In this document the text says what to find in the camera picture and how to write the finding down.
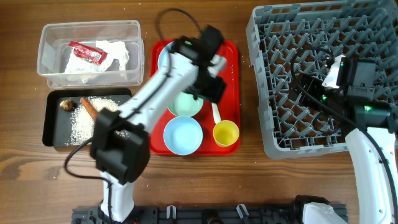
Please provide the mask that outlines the mint green bowl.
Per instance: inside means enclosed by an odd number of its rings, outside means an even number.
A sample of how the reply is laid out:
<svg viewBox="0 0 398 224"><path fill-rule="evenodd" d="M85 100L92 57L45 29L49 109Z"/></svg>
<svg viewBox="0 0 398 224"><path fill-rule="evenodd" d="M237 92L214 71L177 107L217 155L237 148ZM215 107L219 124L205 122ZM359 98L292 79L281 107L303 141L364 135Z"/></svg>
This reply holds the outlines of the mint green bowl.
<svg viewBox="0 0 398 224"><path fill-rule="evenodd" d="M195 116L203 107L204 100L194 99L193 95L180 92L174 101L168 106L168 110L174 116Z"/></svg>

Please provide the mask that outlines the white tissue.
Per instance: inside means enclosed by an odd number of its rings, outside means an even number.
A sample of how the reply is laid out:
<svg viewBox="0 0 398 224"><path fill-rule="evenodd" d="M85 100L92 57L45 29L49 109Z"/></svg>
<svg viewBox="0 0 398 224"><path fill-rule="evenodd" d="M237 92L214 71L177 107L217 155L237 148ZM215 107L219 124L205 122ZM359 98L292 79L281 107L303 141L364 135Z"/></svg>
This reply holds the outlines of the white tissue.
<svg viewBox="0 0 398 224"><path fill-rule="evenodd" d="M103 50L108 54L106 59L101 65L95 65L93 63L87 62L86 60L76 57L73 54L73 49L71 48L72 52L70 54L70 58L68 59L64 72L65 73L105 72L111 68L114 62L118 63L119 65L118 70L123 71L126 69L126 65L129 61L129 52L124 42L121 41L109 42L107 40L99 40L95 42L94 48Z"/></svg>

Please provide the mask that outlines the light blue bowl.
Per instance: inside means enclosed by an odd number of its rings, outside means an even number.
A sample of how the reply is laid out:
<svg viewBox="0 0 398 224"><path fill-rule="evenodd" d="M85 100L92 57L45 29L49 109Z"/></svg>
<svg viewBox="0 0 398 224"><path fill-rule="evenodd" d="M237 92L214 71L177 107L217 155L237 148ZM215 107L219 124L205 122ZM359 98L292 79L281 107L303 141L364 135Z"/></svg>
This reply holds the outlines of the light blue bowl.
<svg viewBox="0 0 398 224"><path fill-rule="evenodd" d="M203 130L195 119L178 116L167 123L163 139L167 149L173 154L187 156L196 152L201 146Z"/></svg>

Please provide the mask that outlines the yellow plastic cup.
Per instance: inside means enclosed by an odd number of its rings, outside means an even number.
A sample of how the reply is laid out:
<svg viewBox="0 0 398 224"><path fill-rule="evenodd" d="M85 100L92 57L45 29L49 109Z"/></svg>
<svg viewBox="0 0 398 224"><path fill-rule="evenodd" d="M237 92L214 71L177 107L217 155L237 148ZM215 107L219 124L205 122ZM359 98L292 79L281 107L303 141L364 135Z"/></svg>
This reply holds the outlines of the yellow plastic cup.
<svg viewBox="0 0 398 224"><path fill-rule="evenodd" d="M239 135L238 126L229 120L222 120L213 128L213 138L220 147L233 145L239 139Z"/></svg>

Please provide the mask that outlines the red snack wrapper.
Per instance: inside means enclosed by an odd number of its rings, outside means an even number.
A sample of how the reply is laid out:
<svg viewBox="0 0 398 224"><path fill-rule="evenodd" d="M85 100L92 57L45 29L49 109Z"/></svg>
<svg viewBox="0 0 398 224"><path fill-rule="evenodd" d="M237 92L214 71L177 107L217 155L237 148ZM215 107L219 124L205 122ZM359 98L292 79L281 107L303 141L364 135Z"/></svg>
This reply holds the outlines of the red snack wrapper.
<svg viewBox="0 0 398 224"><path fill-rule="evenodd" d="M79 42L71 41L69 46L73 49L73 54L89 63L101 65L107 57L107 53L103 50L83 45Z"/></svg>

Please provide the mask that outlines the orange carrot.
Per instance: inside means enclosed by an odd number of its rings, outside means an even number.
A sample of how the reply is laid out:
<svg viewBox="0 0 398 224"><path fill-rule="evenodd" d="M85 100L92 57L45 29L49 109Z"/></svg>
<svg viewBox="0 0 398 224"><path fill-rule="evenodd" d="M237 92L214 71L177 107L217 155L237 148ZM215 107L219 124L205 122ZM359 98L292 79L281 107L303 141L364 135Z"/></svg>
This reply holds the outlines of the orange carrot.
<svg viewBox="0 0 398 224"><path fill-rule="evenodd" d="M80 102L86 109L92 120L95 122L98 115L98 111L96 110L96 108L86 98L80 98Z"/></svg>

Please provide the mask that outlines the white rice pile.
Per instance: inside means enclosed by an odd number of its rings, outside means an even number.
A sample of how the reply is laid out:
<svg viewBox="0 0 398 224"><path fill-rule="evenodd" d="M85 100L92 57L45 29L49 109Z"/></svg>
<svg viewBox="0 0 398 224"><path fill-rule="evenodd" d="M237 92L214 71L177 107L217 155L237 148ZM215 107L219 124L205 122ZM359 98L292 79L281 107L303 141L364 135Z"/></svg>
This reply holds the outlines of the white rice pile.
<svg viewBox="0 0 398 224"><path fill-rule="evenodd" d="M100 111L103 108L107 108L110 111L116 111L118 103L120 101L114 101L110 98L100 96L89 96L86 98L96 111ZM94 121L82 104L72 111L71 122L71 134L67 138L65 143L67 146L80 145L88 138L92 137L94 132Z"/></svg>

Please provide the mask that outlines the brown food scrap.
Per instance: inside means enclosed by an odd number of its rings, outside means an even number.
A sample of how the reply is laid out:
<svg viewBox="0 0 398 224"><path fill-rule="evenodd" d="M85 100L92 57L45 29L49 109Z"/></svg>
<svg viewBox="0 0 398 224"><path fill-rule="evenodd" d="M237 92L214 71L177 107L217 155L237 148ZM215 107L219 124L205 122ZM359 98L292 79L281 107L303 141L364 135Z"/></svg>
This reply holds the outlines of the brown food scrap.
<svg viewBox="0 0 398 224"><path fill-rule="evenodd" d="M71 99L63 100L60 102L60 108L67 112L73 111L75 109L75 105L76 103Z"/></svg>

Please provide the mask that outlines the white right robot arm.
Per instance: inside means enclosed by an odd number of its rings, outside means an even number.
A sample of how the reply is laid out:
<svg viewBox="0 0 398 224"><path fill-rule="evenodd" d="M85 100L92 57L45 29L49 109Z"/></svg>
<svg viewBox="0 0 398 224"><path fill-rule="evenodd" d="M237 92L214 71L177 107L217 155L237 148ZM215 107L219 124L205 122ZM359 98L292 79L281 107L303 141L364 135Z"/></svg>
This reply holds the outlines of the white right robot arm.
<svg viewBox="0 0 398 224"><path fill-rule="evenodd" d="M327 59L323 81L291 69L290 96L339 124L354 167L361 223L397 223L397 125L388 103L373 100L376 63Z"/></svg>

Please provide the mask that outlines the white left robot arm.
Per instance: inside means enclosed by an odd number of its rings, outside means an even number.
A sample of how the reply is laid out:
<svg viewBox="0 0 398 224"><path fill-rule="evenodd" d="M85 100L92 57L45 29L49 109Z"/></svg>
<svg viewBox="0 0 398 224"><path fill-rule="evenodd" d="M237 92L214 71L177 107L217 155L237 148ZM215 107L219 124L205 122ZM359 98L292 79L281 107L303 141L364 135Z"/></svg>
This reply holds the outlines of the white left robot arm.
<svg viewBox="0 0 398 224"><path fill-rule="evenodd" d="M130 100L117 111L98 113L90 156L106 185L100 206L106 223L122 223L132 212L134 182L150 158L149 136L179 93L220 102L226 83L218 73L226 59L213 58L223 44L221 31L212 26L199 38L175 39L163 66Z"/></svg>

